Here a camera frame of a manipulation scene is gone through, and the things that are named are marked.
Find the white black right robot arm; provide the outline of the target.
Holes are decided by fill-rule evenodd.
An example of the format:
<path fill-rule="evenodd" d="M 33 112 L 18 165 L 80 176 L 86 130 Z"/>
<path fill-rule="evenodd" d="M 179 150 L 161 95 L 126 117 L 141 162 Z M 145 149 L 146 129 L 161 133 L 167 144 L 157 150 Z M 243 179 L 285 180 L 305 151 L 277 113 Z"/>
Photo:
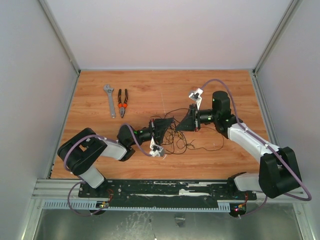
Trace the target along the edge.
<path fill-rule="evenodd" d="M 226 187 L 232 199 L 239 199 L 245 191 L 262 192 L 274 199 L 299 188 L 301 174 L 296 155 L 289 147 L 274 145 L 251 131 L 241 119 L 232 114 L 231 100 L 225 91 L 212 94 L 212 107 L 200 110 L 203 91 L 199 88 L 189 94 L 195 102 L 176 130 L 197 132 L 213 123 L 218 133 L 246 150 L 258 163 L 258 173 L 241 172 L 231 177 Z"/>

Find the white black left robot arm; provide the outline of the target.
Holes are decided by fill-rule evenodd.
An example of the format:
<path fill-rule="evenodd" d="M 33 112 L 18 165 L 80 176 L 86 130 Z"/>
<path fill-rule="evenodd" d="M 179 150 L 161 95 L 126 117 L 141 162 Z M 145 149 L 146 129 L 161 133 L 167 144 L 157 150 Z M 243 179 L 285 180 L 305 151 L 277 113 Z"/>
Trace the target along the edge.
<path fill-rule="evenodd" d="M 136 145 L 147 157 L 163 157 L 163 139 L 168 128 L 174 123 L 171 118 L 151 119 L 147 127 L 135 130 L 128 123 L 120 126 L 117 139 L 95 133 L 87 127 L 66 141 L 57 150 L 66 171 L 88 184 L 96 197 L 103 197 L 108 190 L 106 178 L 94 166 L 99 157 L 108 157 L 120 162 L 130 159 Z"/>

